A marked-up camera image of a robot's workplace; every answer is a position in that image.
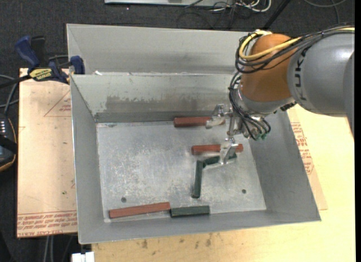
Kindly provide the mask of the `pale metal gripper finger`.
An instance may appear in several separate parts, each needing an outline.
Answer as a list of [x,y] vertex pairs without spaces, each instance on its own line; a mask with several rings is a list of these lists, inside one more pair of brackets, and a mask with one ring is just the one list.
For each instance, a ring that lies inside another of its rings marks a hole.
[[217,104],[215,106],[210,119],[206,121],[206,129],[211,129],[215,126],[224,125],[226,123],[226,117],[224,116],[224,106],[224,104]]
[[220,149],[220,163],[226,165],[231,156],[236,153],[238,143],[234,138],[227,138],[222,144]]

